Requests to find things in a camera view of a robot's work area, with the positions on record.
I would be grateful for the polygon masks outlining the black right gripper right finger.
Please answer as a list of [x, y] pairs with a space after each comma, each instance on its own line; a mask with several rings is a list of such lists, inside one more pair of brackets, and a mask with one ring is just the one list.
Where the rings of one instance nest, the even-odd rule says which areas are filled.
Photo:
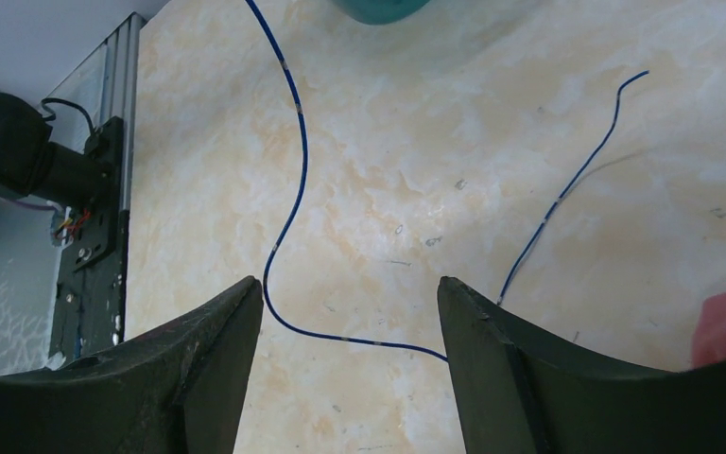
[[470, 453], [726, 453], [726, 360], [669, 372], [523, 320], [455, 277], [438, 308]]

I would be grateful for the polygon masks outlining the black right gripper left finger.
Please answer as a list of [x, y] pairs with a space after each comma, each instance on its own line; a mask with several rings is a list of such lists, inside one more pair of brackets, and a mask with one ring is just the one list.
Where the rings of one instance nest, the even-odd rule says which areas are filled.
[[0, 376], [0, 453], [229, 453], [263, 315], [245, 277], [134, 339]]

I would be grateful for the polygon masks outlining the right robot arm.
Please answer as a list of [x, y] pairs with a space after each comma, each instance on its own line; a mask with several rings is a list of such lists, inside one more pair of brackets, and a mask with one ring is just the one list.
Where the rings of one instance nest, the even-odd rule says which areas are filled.
[[[77, 153], [0, 93], [0, 193], [112, 210], [123, 132], [114, 117]], [[1, 376], [0, 453], [231, 452], [264, 296], [247, 277], [139, 338]], [[437, 299], [468, 452], [726, 453], [726, 359], [651, 369], [562, 339], [454, 277]]]

